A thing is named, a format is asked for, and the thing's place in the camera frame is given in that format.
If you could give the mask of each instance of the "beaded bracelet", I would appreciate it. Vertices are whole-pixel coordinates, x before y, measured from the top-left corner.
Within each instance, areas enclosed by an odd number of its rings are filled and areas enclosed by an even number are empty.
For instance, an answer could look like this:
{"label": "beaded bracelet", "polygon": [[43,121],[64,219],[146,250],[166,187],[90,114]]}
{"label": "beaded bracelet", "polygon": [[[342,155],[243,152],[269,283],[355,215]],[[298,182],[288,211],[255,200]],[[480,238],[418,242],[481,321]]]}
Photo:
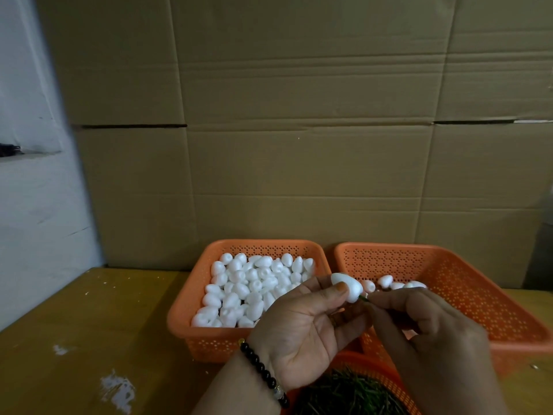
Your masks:
{"label": "beaded bracelet", "polygon": [[290,406],[290,401],[288,400],[286,393],[284,393],[284,390],[282,390],[282,387],[277,384],[277,379],[271,377],[271,373],[268,370],[265,370],[265,365],[259,361],[259,356],[253,352],[253,349],[249,347],[245,339],[240,339],[238,344],[245,357],[250,363],[252,363],[257,372],[261,374],[261,378],[265,383],[267,383],[269,389],[273,390],[273,396],[278,403],[280,403],[280,406],[283,409],[287,409]]}

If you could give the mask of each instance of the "orange basket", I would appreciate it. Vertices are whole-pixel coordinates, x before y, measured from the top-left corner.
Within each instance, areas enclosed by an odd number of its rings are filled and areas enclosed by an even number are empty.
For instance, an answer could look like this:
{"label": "orange basket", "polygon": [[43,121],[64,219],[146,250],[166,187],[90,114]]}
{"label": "orange basket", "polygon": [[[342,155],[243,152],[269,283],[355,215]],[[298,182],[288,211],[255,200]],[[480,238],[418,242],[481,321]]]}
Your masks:
{"label": "orange basket", "polygon": [[[418,244],[342,243],[338,270],[356,279],[416,279],[488,331],[494,368],[501,377],[534,354],[553,352],[550,330],[480,271],[451,251]],[[374,329],[361,337],[363,352],[393,367]]]}
{"label": "orange basket", "polygon": [[251,328],[193,328],[192,317],[202,307],[205,286],[211,282],[211,264],[223,253],[245,253],[280,257],[290,253],[294,258],[313,258],[315,276],[328,275],[330,268],[322,248],[308,240],[232,239],[219,240],[207,246],[176,297],[167,315],[167,326],[173,335],[183,338],[192,358],[203,363],[225,363],[238,349],[238,340],[248,337]]}
{"label": "orange basket", "polygon": [[[405,386],[399,378],[399,375],[386,364],[370,359],[357,352],[343,351],[339,352],[336,357],[334,357],[327,372],[332,369],[343,370],[347,367],[354,373],[378,380],[405,405],[407,411],[411,415],[420,415],[420,411],[416,407],[415,402],[407,394],[407,391],[405,391]],[[292,415],[294,413],[294,404],[300,392],[301,389],[292,390],[287,393],[290,399],[290,408],[282,410],[280,412],[281,415]]]}

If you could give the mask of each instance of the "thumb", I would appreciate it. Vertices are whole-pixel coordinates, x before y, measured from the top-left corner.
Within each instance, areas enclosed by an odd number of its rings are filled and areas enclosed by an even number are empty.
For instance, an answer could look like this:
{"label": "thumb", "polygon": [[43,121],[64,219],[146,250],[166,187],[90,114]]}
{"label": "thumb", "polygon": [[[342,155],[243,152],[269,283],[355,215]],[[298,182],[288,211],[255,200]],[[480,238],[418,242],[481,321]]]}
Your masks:
{"label": "thumb", "polygon": [[347,284],[339,282],[315,293],[302,294],[296,298],[295,304],[301,308],[301,313],[316,316],[342,306],[348,293]]}
{"label": "thumb", "polygon": [[386,310],[372,303],[367,304],[378,339],[384,345],[384,349],[391,356],[394,364],[396,366],[398,363],[401,364],[401,361],[410,357],[414,352],[411,344],[407,341],[402,330],[394,324],[394,321]]}

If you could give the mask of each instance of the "hand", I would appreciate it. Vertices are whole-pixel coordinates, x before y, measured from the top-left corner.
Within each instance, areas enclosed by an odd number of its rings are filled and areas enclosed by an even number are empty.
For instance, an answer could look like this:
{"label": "hand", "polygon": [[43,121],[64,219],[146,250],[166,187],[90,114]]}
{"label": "hand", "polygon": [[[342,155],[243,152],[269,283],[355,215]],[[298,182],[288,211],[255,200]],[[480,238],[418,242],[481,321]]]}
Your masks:
{"label": "hand", "polygon": [[[422,413],[508,413],[484,328],[424,288],[368,299],[378,338]],[[407,340],[387,310],[406,313],[419,334]]]}
{"label": "hand", "polygon": [[335,313],[348,293],[343,282],[332,286],[330,276],[313,277],[280,297],[259,320],[247,341],[284,390],[315,381],[339,350],[370,327],[360,301]]}

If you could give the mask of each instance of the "table surface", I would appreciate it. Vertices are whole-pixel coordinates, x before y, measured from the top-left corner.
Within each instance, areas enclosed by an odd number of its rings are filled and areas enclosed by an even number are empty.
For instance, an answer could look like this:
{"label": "table surface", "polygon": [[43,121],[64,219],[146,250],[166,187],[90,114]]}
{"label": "table surface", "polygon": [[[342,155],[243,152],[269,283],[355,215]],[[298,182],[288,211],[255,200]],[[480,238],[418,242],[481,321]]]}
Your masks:
{"label": "table surface", "polygon": [[[93,268],[0,332],[0,413],[190,413],[220,365],[167,331],[187,276]],[[507,293],[553,327],[553,294]],[[501,383],[513,414],[551,413],[553,356],[532,363]]]}

